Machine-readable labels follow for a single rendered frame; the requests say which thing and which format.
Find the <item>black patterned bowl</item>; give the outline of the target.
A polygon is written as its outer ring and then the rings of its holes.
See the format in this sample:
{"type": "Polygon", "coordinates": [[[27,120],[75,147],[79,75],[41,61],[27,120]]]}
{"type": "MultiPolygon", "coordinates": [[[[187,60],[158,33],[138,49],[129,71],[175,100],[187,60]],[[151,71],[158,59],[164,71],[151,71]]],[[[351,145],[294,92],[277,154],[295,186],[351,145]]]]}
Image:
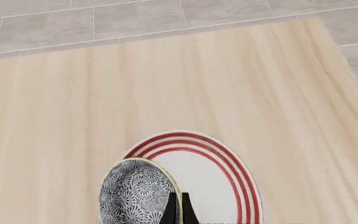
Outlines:
{"type": "Polygon", "coordinates": [[[183,224],[181,193],[172,176],[151,160],[124,159],[101,184],[98,224],[161,224],[172,192],[177,194],[179,224],[183,224]]]}

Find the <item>white plate with red rings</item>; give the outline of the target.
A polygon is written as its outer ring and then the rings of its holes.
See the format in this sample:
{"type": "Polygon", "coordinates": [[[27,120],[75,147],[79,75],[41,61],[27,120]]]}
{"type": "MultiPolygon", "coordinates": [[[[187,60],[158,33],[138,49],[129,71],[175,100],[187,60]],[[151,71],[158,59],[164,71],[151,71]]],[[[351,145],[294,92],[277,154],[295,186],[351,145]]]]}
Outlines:
{"type": "Polygon", "coordinates": [[[264,224],[257,184],[242,159],[222,141],[191,130],[160,132],[123,156],[155,162],[189,195],[199,224],[264,224]]]}

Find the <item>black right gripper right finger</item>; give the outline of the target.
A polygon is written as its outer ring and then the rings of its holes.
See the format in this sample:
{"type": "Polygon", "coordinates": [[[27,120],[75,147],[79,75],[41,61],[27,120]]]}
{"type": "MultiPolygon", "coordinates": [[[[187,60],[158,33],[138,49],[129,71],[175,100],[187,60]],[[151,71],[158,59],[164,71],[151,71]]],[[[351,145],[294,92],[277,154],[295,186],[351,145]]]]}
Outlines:
{"type": "Polygon", "coordinates": [[[183,209],[183,224],[200,224],[193,210],[189,194],[187,192],[183,192],[181,196],[183,209]]]}

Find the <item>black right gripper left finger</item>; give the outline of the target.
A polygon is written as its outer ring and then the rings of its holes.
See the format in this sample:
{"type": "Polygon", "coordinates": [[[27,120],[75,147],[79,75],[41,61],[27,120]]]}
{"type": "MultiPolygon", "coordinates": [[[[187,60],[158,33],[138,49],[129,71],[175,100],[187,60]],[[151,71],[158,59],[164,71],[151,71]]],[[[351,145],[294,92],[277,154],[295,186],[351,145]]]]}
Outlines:
{"type": "Polygon", "coordinates": [[[178,209],[177,194],[172,192],[169,194],[168,202],[161,218],[161,224],[179,224],[180,214],[178,209]]]}

